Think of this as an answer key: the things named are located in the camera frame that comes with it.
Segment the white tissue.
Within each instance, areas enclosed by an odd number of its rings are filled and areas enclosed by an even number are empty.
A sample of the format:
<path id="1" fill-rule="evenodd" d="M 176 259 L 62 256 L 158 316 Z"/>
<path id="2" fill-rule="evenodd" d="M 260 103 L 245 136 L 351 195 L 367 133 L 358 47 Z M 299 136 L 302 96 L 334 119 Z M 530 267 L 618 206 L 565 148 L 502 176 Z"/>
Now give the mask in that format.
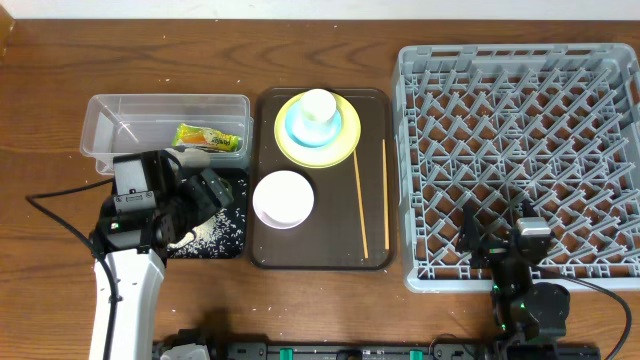
<path id="1" fill-rule="evenodd" d="M 194 147 L 177 146 L 165 148 L 162 153 L 178 168 L 208 168 L 210 154 Z"/>

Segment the pile of rice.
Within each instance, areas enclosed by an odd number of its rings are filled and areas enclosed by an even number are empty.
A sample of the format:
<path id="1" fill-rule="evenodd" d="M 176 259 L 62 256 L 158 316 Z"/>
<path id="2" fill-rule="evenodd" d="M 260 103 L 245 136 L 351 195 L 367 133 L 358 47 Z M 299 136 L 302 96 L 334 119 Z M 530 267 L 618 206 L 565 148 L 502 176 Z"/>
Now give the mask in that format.
<path id="1" fill-rule="evenodd" d="M 249 177 L 244 172 L 225 176 L 234 202 L 194 228 L 176 244 L 170 244 L 173 259 L 233 259 L 244 249 L 247 233 Z"/>

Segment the green yellow snack wrapper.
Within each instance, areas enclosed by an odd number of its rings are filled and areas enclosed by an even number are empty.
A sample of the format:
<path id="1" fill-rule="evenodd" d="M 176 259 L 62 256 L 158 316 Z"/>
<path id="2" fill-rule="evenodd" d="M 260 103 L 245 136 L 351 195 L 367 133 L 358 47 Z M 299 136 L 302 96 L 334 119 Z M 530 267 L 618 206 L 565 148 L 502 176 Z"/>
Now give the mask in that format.
<path id="1" fill-rule="evenodd" d="M 202 148 L 216 152 L 234 152 L 240 147 L 240 137 L 219 130 L 180 124 L 172 141 L 173 146 Z"/>

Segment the white bowl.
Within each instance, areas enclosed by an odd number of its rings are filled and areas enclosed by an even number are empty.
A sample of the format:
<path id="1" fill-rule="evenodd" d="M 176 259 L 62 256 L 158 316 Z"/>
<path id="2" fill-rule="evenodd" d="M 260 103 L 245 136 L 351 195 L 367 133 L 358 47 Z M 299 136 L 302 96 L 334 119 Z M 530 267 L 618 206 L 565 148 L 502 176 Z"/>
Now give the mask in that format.
<path id="1" fill-rule="evenodd" d="M 301 174 L 275 171 L 258 182 L 252 204 L 257 218 L 268 227 L 291 229 L 311 214 L 315 202 L 310 182 Z"/>

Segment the white cup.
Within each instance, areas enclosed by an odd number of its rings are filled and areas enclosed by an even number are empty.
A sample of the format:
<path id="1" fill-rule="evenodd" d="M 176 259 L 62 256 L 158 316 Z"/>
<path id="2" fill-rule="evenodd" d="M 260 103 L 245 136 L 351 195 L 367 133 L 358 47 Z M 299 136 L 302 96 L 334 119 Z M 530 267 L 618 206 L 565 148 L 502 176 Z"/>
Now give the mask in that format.
<path id="1" fill-rule="evenodd" d="M 329 122 L 337 110 L 334 96 L 324 89 L 311 89 L 305 92 L 299 103 L 303 116 L 320 124 Z"/>

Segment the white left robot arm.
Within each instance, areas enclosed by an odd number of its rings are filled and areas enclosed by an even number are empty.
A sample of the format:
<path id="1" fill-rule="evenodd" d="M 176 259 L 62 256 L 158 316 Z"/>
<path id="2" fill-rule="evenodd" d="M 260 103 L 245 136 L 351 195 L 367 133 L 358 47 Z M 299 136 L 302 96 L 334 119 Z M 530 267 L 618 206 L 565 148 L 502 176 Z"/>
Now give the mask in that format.
<path id="1" fill-rule="evenodd" d="M 226 180 L 204 169 L 174 187 L 113 188 L 90 240 L 96 312 L 91 359 L 149 359 L 168 247 L 233 203 Z"/>

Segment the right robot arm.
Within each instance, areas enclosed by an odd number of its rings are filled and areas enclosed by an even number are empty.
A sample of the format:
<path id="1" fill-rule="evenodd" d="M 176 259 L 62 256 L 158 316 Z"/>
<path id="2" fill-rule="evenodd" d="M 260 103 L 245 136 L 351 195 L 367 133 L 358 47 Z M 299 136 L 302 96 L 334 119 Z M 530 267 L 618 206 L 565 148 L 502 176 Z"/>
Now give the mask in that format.
<path id="1" fill-rule="evenodd" d="M 535 283 L 531 269 L 547 256 L 553 232 L 530 202 L 521 203 L 523 216 L 506 239 L 482 238 L 476 211 L 463 207 L 458 252 L 471 255 L 470 266 L 491 271 L 490 292 L 496 337 L 487 356 L 491 359 L 558 359 L 557 339 L 566 335 L 569 291 L 558 284 Z"/>

